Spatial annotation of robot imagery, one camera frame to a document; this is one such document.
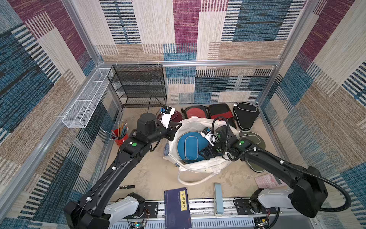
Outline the blue paddle case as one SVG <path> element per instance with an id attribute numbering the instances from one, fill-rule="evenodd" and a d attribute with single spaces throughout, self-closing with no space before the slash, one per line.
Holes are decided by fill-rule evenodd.
<path id="1" fill-rule="evenodd" d="M 209 141 L 202 137 L 200 132 L 188 132 L 178 140 L 179 158 L 188 164 L 203 161 L 205 158 L 199 152 L 210 145 Z"/>

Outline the white canvas tote bag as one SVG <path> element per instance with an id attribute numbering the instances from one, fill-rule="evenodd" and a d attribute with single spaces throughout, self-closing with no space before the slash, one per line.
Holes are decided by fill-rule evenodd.
<path id="1" fill-rule="evenodd" d="M 172 142 L 169 141 L 165 146 L 163 158 L 165 160 L 172 162 L 173 164 L 175 164 L 178 167 L 179 171 L 178 171 L 177 178 L 178 178 L 178 181 L 183 185 L 194 186 L 194 185 L 198 185 L 203 182 L 206 182 L 213 176 L 219 174 L 222 169 L 224 169 L 225 167 L 227 167 L 228 165 L 231 164 L 230 161 L 227 161 L 227 160 L 221 158 L 221 156 L 217 156 L 210 160 L 205 159 L 203 161 L 189 163 L 189 164 L 185 163 L 184 161 L 182 161 L 179 158 L 178 150 L 177 150 L 179 138 L 188 132 L 200 132 L 201 133 L 202 130 L 205 129 L 206 127 L 211 128 L 212 122 L 213 122 L 212 119 L 198 118 L 198 117 L 193 117 L 193 118 L 182 120 L 180 122 L 180 123 L 182 123 L 182 126 L 176 132 L 176 134 L 174 136 L 174 140 Z M 190 171 L 190 172 L 194 172 L 194 173 L 208 173 L 209 176 L 207 176 L 206 178 L 204 178 L 202 180 L 196 181 L 196 182 L 183 181 L 180 178 L 180 174 L 185 171 Z"/>

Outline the clear bagged red paddle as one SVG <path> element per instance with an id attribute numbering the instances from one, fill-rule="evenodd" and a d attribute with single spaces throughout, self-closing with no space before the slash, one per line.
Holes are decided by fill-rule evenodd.
<path id="1" fill-rule="evenodd" d="M 203 105 L 182 108 L 181 111 L 182 114 L 185 116 L 185 119 L 192 118 L 193 116 L 198 118 L 210 118 L 208 107 Z"/>

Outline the green paddle case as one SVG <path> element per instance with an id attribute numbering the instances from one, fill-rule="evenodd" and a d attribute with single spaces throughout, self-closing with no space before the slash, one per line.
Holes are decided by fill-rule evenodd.
<path id="1" fill-rule="evenodd" d="M 263 140 L 263 138 L 260 135 L 254 133 L 254 132 L 241 131 L 239 136 L 240 137 L 244 137 L 244 138 L 252 141 L 254 144 L 258 145 L 259 147 L 261 147 L 263 149 L 266 148 L 266 144 L 265 144 L 265 141 Z M 247 164 L 256 173 L 262 173 L 262 172 L 264 172 L 264 169 L 263 168 L 261 168 L 260 166 L 254 164 L 254 163 L 251 163 L 251 162 L 248 162 L 247 161 Z"/>

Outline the black paddle case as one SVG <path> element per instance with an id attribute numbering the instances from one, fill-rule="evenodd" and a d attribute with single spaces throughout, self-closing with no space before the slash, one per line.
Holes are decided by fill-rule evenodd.
<path id="1" fill-rule="evenodd" d="M 247 103 L 238 102 L 233 105 L 234 120 L 239 128 L 244 131 L 252 129 L 254 122 L 260 115 L 260 110 L 257 106 Z"/>

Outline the maroon paddle case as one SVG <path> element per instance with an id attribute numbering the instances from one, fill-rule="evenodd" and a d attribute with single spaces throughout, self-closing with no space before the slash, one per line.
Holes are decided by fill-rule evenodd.
<path id="1" fill-rule="evenodd" d="M 181 122 L 183 120 L 183 116 L 180 112 L 178 112 L 177 110 L 174 111 L 174 114 L 171 115 L 171 119 L 170 121 L 172 122 Z"/>

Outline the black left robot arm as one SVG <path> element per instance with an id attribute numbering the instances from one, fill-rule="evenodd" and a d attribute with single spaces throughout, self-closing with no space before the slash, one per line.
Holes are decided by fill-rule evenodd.
<path id="1" fill-rule="evenodd" d="M 133 135 L 120 146 L 116 158 L 96 184 L 79 201 L 70 201 L 64 207 L 67 225 L 71 229 L 106 229 L 112 215 L 105 208 L 125 177 L 138 165 L 143 157 L 154 150 L 166 138 L 173 141 L 180 122 L 169 121 L 165 127 L 152 113 L 144 113 L 137 121 Z"/>

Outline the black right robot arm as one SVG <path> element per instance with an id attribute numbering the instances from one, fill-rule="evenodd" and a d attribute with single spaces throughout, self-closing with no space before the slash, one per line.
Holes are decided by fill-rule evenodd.
<path id="1" fill-rule="evenodd" d="M 314 218 L 320 211 L 342 212 L 351 206 L 351 197 L 345 189 L 322 177 L 318 169 L 292 164 L 247 138 L 237 138 L 228 123 L 218 128 L 206 127 L 201 135 L 209 142 L 209 145 L 199 152 L 199 155 L 206 160 L 221 156 L 230 162 L 238 160 L 251 162 L 276 176 L 289 187 L 284 191 L 258 189 L 248 202 L 254 214 L 261 214 L 269 208 L 288 208 L 296 209 L 302 215 Z M 345 203 L 342 206 L 336 208 L 322 206 L 328 198 L 326 184 L 343 194 Z"/>

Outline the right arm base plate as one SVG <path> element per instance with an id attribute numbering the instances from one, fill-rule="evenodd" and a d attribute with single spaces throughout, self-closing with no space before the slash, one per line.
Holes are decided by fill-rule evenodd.
<path id="1" fill-rule="evenodd" d="M 275 215 L 277 213 L 277 208 L 262 208 L 259 212 L 255 212 L 251 209 L 249 204 L 249 199 L 247 198 L 234 198 L 233 204 L 236 208 L 238 215 Z"/>

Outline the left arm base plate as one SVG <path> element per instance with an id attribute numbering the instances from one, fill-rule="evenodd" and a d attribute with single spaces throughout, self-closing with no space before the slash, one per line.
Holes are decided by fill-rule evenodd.
<path id="1" fill-rule="evenodd" d="M 155 219 L 158 217 L 158 202 L 145 202 L 144 204 L 144 219 Z"/>

